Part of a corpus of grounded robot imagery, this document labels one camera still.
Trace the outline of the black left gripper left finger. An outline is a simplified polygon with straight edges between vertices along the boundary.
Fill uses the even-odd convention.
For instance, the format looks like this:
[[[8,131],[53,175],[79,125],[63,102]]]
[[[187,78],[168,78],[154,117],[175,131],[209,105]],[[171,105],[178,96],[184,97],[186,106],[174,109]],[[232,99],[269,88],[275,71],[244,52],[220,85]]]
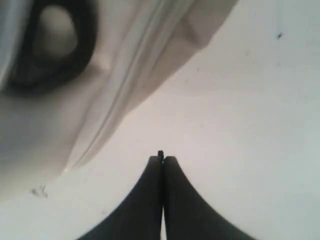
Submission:
[[[122,203],[81,240],[159,240],[163,214],[163,158],[152,156]]]

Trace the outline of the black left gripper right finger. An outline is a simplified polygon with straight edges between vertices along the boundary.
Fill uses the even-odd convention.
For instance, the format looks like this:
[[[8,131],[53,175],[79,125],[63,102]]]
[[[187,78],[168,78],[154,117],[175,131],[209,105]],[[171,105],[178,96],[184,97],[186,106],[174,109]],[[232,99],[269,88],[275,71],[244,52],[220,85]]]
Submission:
[[[195,190],[178,160],[163,160],[164,217],[168,240],[252,240],[217,213]]]

